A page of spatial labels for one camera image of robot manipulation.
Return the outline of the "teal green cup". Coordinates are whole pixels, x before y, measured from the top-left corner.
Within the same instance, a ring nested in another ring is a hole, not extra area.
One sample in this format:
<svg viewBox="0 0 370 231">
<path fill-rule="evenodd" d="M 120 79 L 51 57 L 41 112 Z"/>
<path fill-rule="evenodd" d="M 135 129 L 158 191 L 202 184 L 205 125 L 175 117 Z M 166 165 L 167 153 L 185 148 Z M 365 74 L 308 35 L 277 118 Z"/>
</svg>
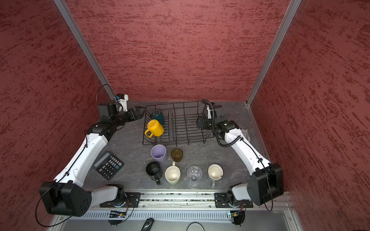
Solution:
<svg viewBox="0 0 370 231">
<path fill-rule="evenodd" d="M 154 110 L 151 114 L 151 118 L 157 120 L 161 125 L 165 125 L 164 115 L 160 110 Z"/>
</svg>

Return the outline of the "yellow mug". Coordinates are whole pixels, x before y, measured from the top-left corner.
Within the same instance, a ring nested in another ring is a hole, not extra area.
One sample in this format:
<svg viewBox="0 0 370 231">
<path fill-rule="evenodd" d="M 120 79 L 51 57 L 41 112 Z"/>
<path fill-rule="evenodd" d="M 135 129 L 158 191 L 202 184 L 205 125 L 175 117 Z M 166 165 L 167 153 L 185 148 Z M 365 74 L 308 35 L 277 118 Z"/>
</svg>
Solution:
<svg viewBox="0 0 370 231">
<path fill-rule="evenodd" d="M 152 136 L 160 137 L 163 133 L 164 127 L 156 119 L 152 119 L 147 123 L 147 130 L 144 132 L 145 136 L 148 138 Z"/>
</svg>

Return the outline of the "olive glass cup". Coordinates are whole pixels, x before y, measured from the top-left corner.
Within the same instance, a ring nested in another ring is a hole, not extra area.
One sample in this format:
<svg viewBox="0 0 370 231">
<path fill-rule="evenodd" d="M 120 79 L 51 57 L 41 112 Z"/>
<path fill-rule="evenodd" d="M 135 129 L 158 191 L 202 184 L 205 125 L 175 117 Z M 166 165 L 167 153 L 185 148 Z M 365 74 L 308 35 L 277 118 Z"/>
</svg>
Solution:
<svg viewBox="0 0 370 231">
<path fill-rule="evenodd" d="M 182 149 L 176 148 L 171 151 L 171 157 L 174 162 L 180 162 L 183 159 L 183 155 L 184 153 Z"/>
</svg>

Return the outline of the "clear glass cup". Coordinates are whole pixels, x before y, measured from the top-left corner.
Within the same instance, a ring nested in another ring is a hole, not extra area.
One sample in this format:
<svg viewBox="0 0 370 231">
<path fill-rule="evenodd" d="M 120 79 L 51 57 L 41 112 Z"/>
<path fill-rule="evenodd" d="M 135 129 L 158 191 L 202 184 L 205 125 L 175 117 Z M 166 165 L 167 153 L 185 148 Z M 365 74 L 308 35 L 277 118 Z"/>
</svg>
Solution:
<svg viewBox="0 0 370 231">
<path fill-rule="evenodd" d="M 198 166 L 191 166 L 187 170 L 187 176 L 191 182 L 198 182 L 202 178 L 202 170 Z"/>
</svg>

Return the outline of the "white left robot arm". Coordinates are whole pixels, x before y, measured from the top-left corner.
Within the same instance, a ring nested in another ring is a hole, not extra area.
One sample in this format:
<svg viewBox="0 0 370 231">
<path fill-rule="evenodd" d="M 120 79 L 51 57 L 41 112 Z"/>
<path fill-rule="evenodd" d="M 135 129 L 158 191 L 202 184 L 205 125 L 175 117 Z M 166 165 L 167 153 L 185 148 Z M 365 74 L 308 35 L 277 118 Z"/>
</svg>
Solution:
<svg viewBox="0 0 370 231">
<path fill-rule="evenodd" d="M 52 182 L 41 185 L 40 201 L 48 214 L 81 217 L 103 203 L 118 208 L 127 205 L 122 185 L 108 185 L 91 192 L 83 189 L 89 169 L 113 134 L 126 123 L 141 119 L 145 113 L 142 107 L 126 109 L 124 104 L 122 99 L 99 104 L 99 119 L 87 130 L 76 154 Z"/>
</svg>

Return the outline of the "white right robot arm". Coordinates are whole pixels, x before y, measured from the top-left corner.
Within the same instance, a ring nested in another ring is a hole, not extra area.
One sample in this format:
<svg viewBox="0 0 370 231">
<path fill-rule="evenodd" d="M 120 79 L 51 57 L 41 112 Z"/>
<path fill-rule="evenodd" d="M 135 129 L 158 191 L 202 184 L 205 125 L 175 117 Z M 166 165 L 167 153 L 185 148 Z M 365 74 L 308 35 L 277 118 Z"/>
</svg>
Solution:
<svg viewBox="0 0 370 231">
<path fill-rule="evenodd" d="M 233 185 L 227 192 L 229 204 L 251 200 L 257 206 L 273 202 L 284 194 L 283 169 L 263 157 L 243 135 L 242 130 L 233 120 L 227 120 L 223 107 L 208 100 L 204 104 L 202 115 L 198 117 L 197 128 L 210 130 L 220 147 L 232 147 L 245 164 L 250 179 L 248 183 Z"/>
</svg>

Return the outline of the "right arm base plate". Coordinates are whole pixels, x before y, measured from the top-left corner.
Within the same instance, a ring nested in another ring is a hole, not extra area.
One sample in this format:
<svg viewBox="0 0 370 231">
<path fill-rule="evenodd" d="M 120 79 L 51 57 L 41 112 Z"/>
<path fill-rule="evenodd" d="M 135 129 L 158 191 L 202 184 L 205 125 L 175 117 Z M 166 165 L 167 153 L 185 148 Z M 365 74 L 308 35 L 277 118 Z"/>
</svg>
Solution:
<svg viewBox="0 0 370 231">
<path fill-rule="evenodd" d="M 227 193 L 214 193 L 214 202 L 216 208 L 253 208 L 251 200 L 235 201 L 230 199 Z"/>
</svg>

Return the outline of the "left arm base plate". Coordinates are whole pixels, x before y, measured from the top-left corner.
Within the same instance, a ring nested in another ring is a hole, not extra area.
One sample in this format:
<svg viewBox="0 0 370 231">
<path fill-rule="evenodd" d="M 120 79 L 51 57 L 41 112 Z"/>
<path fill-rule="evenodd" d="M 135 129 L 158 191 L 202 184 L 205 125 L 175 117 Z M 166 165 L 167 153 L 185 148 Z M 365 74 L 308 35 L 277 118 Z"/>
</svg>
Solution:
<svg viewBox="0 0 370 231">
<path fill-rule="evenodd" d="M 141 193 L 128 192 L 124 193 L 123 198 L 108 201 L 100 204 L 101 208 L 137 208 L 140 201 Z"/>
</svg>

